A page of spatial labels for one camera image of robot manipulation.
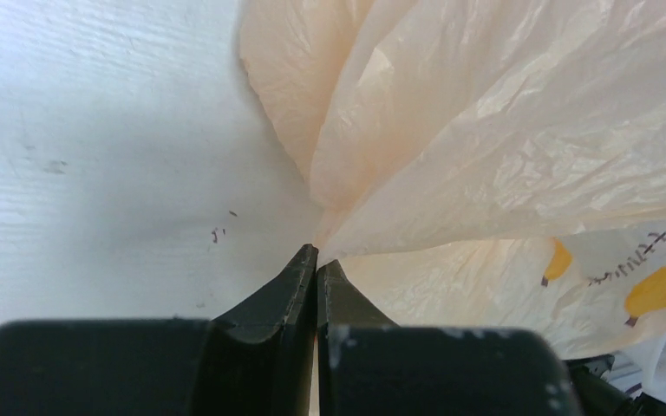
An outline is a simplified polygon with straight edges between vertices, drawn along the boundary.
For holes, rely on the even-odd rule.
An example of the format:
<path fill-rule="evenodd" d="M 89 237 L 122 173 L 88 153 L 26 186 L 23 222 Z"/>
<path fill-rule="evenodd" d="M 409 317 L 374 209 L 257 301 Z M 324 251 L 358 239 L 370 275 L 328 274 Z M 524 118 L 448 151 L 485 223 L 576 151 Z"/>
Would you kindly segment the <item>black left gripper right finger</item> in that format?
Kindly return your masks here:
<path fill-rule="evenodd" d="M 338 262 L 317 271 L 323 415 L 579 415 L 564 363 L 519 328 L 412 327 L 388 318 Z"/>

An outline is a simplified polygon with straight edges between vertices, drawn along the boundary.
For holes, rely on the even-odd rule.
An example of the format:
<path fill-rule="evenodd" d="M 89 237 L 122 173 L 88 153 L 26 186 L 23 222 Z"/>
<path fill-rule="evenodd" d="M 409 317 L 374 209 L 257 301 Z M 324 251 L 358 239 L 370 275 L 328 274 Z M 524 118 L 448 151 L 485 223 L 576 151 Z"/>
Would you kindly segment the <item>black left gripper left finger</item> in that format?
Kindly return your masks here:
<path fill-rule="evenodd" d="M 305 415 L 317 250 L 211 319 L 0 326 L 0 415 Z"/>

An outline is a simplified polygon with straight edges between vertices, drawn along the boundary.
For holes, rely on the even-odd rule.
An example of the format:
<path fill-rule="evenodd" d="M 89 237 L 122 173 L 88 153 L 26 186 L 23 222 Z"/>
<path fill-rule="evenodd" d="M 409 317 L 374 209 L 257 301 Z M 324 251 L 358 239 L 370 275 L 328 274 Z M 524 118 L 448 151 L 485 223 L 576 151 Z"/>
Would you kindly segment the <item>orange translucent plastic bag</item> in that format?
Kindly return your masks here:
<path fill-rule="evenodd" d="M 394 320 L 666 333 L 666 1 L 251 1 L 239 55 Z"/>

